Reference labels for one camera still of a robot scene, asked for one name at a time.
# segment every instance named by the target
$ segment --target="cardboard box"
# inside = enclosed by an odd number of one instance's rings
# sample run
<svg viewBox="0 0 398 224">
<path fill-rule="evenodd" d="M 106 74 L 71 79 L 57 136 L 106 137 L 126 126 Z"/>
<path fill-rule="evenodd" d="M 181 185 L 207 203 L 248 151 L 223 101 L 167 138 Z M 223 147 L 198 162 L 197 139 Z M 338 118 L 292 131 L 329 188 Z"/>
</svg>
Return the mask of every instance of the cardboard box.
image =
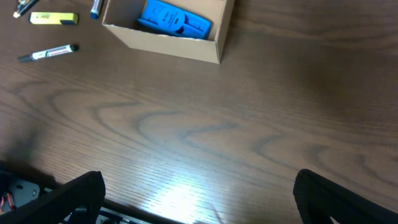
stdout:
<svg viewBox="0 0 398 224">
<path fill-rule="evenodd" d="M 212 22 L 208 40 L 171 37 L 144 31 L 137 22 L 145 0 L 109 0 L 103 25 L 128 47 L 220 63 L 234 0 L 163 0 Z"/>
</svg>

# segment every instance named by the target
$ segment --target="brown wood surface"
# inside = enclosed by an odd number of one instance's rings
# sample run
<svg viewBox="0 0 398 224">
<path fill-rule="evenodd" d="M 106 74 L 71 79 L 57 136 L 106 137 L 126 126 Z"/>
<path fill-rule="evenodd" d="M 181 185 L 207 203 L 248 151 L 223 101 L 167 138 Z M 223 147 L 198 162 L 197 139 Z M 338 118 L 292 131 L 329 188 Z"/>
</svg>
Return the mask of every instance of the brown wood surface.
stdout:
<svg viewBox="0 0 398 224">
<path fill-rule="evenodd" d="M 14 6 L 0 3 L 3 159 L 59 182 L 100 170 L 108 199 L 186 223 L 300 223 L 303 168 L 398 212 L 397 1 L 237 0 L 221 65 L 128 49 L 89 0 L 32 10 L 77 26 Z"/>
</svg>

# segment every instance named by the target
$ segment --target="marker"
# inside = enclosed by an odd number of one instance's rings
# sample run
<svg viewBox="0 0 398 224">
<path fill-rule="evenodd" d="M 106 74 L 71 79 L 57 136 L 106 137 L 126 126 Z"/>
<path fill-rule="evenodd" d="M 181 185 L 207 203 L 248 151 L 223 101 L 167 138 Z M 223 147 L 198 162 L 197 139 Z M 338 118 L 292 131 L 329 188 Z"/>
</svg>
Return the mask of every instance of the marker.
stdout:
<svg viewBox="0 0 398 224">
<path fill-rule="evenodd" d="M 63 54 L 69 54 L 75 52 L 79 49 L 77 44 L 68 44 L 62 47 L 56 47 L 53 49 L 43 50 L 40 52 L 35 52 L 30 55 L 24 55 L 18 58 L 19 62 L 33 62 L 38 59 L 54 57 Z"/>
<path fill-rule="evenodd" d="M 66 12 L 32 12 L 29 16 L 33 24 L 74 25 L 78 20 L 78 14 Z"/>
<path fill-rule="evenodd" d="M 39 0 L 17 0 L 17 7 L 14 12 L 14 17 L 18 18 L 25 14 L 32 6 L 34 6 Z"/>
<path fill-rule="evenodd" d="M 93 7 L 91 8 L 90 16 L 92 19 L 98 19 L 101 13 L 102 0 L 94 0 Z"/>
</svg>

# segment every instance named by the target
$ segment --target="blue plastic case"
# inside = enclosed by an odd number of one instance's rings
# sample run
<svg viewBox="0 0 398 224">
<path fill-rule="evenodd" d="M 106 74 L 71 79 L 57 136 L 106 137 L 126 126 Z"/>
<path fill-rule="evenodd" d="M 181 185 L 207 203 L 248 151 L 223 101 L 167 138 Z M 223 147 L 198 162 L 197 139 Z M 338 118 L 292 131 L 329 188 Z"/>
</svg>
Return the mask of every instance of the blue plastic case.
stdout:
<svg viewBox="0 0 398 224">
<path fill-rule="evenodd" d="M 147 7 L 137 19 L 142 25 L 176 37 L 206 39 L 211 22 L 170 4 L 147 0 Z"/>
</svg>

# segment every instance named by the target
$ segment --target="yellow highlighter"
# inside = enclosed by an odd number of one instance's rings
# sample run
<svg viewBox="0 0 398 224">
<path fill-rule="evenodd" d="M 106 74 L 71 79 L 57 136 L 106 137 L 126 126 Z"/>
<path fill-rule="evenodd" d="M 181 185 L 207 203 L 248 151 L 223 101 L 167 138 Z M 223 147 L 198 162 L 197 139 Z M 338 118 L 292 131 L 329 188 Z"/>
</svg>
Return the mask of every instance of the yellow highlighter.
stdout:
<svg viewBox="0 0 398 224">
<path fill-rule="evenodd" d="M 66 12 L 32 12 L 29 20 L 33 24 L 75 25 L 79 16 Z"/>
</svg>

